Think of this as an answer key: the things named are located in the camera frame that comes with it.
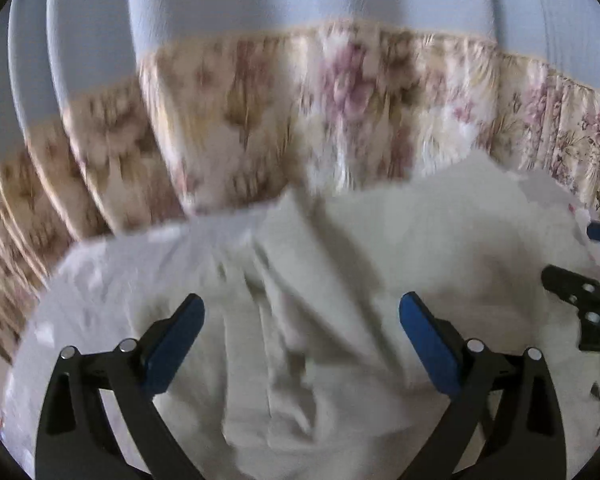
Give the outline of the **blue floral curtain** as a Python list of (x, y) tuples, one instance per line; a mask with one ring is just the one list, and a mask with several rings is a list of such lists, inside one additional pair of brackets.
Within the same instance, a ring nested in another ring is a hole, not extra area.
[(598, 0), (0, 0), (0, 356), (82, 240), (476, 148), (600, 217)]

